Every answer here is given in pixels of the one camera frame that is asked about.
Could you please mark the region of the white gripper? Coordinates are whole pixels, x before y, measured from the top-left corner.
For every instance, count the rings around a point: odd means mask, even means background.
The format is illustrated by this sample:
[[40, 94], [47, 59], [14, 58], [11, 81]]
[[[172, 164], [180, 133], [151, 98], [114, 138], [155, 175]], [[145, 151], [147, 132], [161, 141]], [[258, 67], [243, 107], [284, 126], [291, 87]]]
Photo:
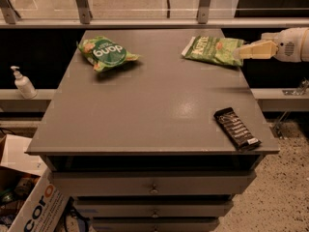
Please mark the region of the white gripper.
[[263, 33], [262, 40], [233, 51], [236, 59], [275, 59], [281, 62], [309, 62], [309, 28], [298, 27], [277, 33]]

